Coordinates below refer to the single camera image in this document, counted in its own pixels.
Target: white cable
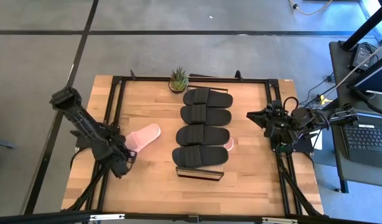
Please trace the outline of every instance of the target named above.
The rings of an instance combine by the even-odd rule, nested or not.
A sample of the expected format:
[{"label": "white cable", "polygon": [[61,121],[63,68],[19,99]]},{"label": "white cable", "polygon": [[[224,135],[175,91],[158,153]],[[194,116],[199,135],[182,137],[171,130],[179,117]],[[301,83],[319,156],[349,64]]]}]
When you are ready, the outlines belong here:
[{"label": "white cable", "polygon": [[355,72],[355,70],[358,69],[358,67],[360,67],[361,65],[363,65],[367,60],[369,60],[370,58],[372,58],[374,55],[376,55],[376,53],[378,53],[378,51],[382,49],[382,46],[378,49],[376,49],[372,54],[370,54],[370,56],[368,56],[364,61],[362,61],[361,63],[359,63],[349,74],[346,75],[345,78],[343,78],[339,83],[338,85],[335,86],[335,88],[333,88],[332,91],[330,91],[327,96],[329,96],[331,93],[333,93],[333,91],[335,91],[337,88],[339,88],[339,86],[350,76],[353,74],[353,72]]},{"label": "white cable", "polygon": [[[330,0],[330,1],[329,1],[327,4],[325,4],[322,8],[320,8],[319,10],[317,10],[317,11],[315,11],[315,12],[312,12],[312,13],[305,13],[305,12],[301,11],[301,9],[299,9],[298,6],[296,6],[296,9],[297,9],[301,14],[303,14],[303,15],[305,15],[305,16],[311,16],[311,15],[314,15],[315,13],[317,13],[317,12],[319,12],[319,11],[324,10],[326,7],[329,6],[329,4],[332,3],[332,1],[333,1],[333,0]],[[294,3],[293,0],[289,0],[289,2],[292,4],[292,6],[296,5],[296,4]]]}]

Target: laptop keyboard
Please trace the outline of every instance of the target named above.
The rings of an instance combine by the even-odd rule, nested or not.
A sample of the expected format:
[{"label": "laptop keyboard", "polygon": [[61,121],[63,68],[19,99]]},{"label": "laptop keyboard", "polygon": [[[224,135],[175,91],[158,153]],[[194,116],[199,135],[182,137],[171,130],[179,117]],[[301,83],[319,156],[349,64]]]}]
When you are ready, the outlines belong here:
[{"label": "laptop keyboard", "polygon": [[348,148],[382,152],[382,129],[344,126]]}]

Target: black sandal pair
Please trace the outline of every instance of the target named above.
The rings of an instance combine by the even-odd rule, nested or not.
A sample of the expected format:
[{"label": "black sandal pair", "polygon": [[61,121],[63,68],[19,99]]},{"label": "black sandal pair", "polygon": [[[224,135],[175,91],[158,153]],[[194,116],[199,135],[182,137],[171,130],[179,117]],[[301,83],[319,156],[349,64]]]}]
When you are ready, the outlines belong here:
[{"label": "black sandal pair", "polygon": [[233,97],[209,88],[197,88],[186,92],[183,98],[181,117],[188,126],[176,134],[176,141],[184,147],[174,149],[172,157],[179,167],[198,168],[224,164],[228,151],[221,146],[230,140],[225,128],[210,127],[229,124],[231,113],[217,108],[229,108]]}]

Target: succulent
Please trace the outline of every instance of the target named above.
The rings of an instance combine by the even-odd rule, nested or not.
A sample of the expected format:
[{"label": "succulent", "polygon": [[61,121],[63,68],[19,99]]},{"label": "succulent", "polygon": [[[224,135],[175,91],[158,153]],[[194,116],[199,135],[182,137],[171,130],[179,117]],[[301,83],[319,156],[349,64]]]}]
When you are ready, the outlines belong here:
[{"label": "succulent", "polygon": [[185,74],[185,70],[182,67],[178,67],[176,71],[172,71],[170,78],[170,87],[173,90],[181,91],[189,85],[189,78]]}]

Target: wooden table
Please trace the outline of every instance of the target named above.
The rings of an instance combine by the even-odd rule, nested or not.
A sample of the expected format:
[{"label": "wooden table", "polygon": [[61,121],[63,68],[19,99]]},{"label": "wooden table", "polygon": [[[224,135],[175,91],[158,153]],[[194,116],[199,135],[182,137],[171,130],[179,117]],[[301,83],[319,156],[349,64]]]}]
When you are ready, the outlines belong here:
[{"label": "wooden table", "polygon": [[[87,111],[102,122],[112,76],[95,78]],[[296,96],[292,80],[280,80],[282,99]],[[225,128],[234,139],[229,160],[215,169],[225,172],[219,182],[177,177],[172,150],[178,145],[176,132],[185,126],[180,117],[183,94],[170,92],[167,82],[126,82],[119,125],[123,135],[151,123],[161,127],[161,136],[138,155],[128,175],[117,179],[109,174],[103,210],[128,213],[170,213],[203,215],[284,214],[275,154],[263,130],[246,118],[249,111],[266,107],[264,85],[252,83],[197,83],[198,86],[227,88],[234,98],[228,108],[231,123]],[[295,104],[287,103],[291,111]],[[94,158],[85,150],[75,159],[69,176],[62,208],[71,206],[91,179]],[[303,154],[293,155],[297,183],[316,210],[323,213],[314,169]],[[99,187],[92,208],[96,208]],[[294,210],[292,190],[289,204]]]}]

